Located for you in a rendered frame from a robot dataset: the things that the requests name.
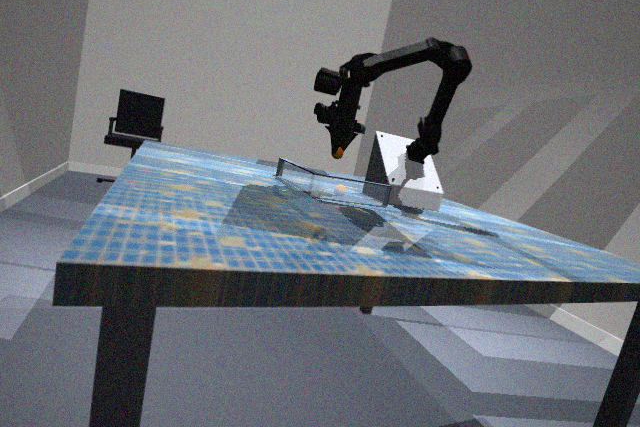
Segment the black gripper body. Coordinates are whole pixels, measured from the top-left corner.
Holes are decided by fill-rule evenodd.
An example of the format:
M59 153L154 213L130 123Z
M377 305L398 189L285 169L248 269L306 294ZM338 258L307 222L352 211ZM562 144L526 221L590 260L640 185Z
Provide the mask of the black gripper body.
M365 134L366 127L364 124L357 123L357 120L355 120L357 109L361 108L361 106L358 105L359 101L339 97L339 100L336 100L335 104L338 104L336 114L322 113L319 115L318 122L329 124L329 127Z

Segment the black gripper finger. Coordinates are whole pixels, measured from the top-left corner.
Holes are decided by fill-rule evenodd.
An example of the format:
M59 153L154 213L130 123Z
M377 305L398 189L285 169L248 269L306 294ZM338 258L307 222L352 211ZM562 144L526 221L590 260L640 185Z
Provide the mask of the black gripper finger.
M332 153L336 153L339 149L347 130L325 126L330 132Z
M343 150L343 152L345 151L345 149L349 146L349 144L353 141L353 139L358 135L358 133L354 133L354 132L349 132L347 131L341 145L340 148Z

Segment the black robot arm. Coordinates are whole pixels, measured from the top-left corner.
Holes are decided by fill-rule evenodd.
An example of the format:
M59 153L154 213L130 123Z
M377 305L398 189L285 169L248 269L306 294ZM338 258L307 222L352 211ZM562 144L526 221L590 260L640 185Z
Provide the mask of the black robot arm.
M438 153L441 124L459 84L467 79L472 64L462 46L428 38L424 41L382 54L365 53L354 56L339 72L321 68L317 72L314 90L339 97L360 100L362 87L381 75L424 61L443 69L443 77L427 116L418 124L420 138L406 145L409 160L425 164L425 159ZM348 78L348 71L350 77ZM342 87L341 87L342 86Z

